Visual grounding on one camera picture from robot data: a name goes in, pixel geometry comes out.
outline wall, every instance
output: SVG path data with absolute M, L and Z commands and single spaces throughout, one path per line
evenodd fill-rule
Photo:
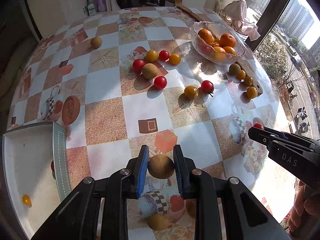
M 27 0 L 41 35 L 46 38 L 74 21 L 83 19 L 87 0 Z

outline red cherry tomato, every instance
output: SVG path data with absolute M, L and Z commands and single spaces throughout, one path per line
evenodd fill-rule
M 210 81 L 205 80 L 201 83 L 201 90 L 205 94 L 211 94 L 214 91 L 214 85 Z
M 165 77 L 157 77 L 154 81 L 154 85 L 158 89 L 164 89 L 167 85 L 167 79 Z
M 255 123 L 254 125 L 253 125 L 253 127 L 255 127 L 255 128 L 259 128 L 259 129 L 261 129 L 261 130 L 264 130 L 264 127 L 263 127 L 263 125 L 261 124 L 261 123 Z
M 132 64 L 132 68 L 135 72 L 137 72 L 138 74 L 141 73 L 143 66 L 146 64 L 146 62 L 143 59 L 136 59 L 133 64 Z
M 161 50 L 159 53 L 159 60 L 166 61 L 169 58 L 170 54 L 166 50 Z

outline white cloth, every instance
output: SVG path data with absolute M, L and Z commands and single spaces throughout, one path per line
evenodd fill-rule
M 232 27 L 239 33 L 248 35 L 250 41 L 254 41 L 260 37 L 258 33 L 258 26 L 251 23 L 247 19 L 247 3 L 245 0 L 236 0 L 229 3 L 224 8 L 226 14 L 232 19 Z

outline back scratcher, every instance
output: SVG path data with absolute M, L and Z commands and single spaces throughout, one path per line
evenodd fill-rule
M 195 13 L 193 13 L 188 7 L 185 7 L 182 4 L 182 0 L 174 0 L 174 5 L 176 7 L 178 7 L 180 10 L 186 12 L 188 15 L 190 15 L 191 17 L 193 17 L 195 20 L 197 20 L 198 22 L 205 22 L 206 20 L 202 19 L 200 16 L 196 15 Z M 248 64 L 240 59 L 238 62 L 236 62 L 240 68 L 247 74 L 247 76 L 252 77 L 253 79 L 253 86 L 255 87 L 255 89 L 258 92 L 258 95 L 261 95 L 263 93 L 263 89 L 261 87 L 261 85 L 259 84 L 255 73 L 250 69 L 250 67 L 248 66 Z

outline brown fruit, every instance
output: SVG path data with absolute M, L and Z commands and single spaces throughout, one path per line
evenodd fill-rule
M 90 44 L 92 47 L 94 47 L 95 49 L 99 48 L 102 44 L 102 39 L 99 37 L 94 37 L 91 39 Z
M 240 66 L 237 63 L 233 63 L 229 67 L 229 74 L 231 76 L 236 76 L 240 73 L 240 70 L 241 70 Z
M 153 79 L 158 75 L 158 69 L 155 65 L 147 63 L 142 68 L 142 75 L 146 79 Z
M 240 70 L 240 73 L 236 75 L 236 78 L 241 81 L 245 78 L 245 72 L 243 70 Z
M 174 163 L 167 155 L 157 154 L 150 158 L 148 171 L 157 179 L 167 179 L 174 173 Z
M 147 218 L 147 224 L 152 230 L 164 230 L 169 227 L 169 219 L 157 213 Z
M 253 79 L 252 79 L 252 77 L 249 77 L 249 76 L 245 77 L 245 78 L 244 78 L 244 84 L 245 84 L 247 87 L 253 86 Z
M 249 99 L 254 99 L 258 96 L 258 92 L 255 87 L 248 87 L 247 89 L 247 97 Z

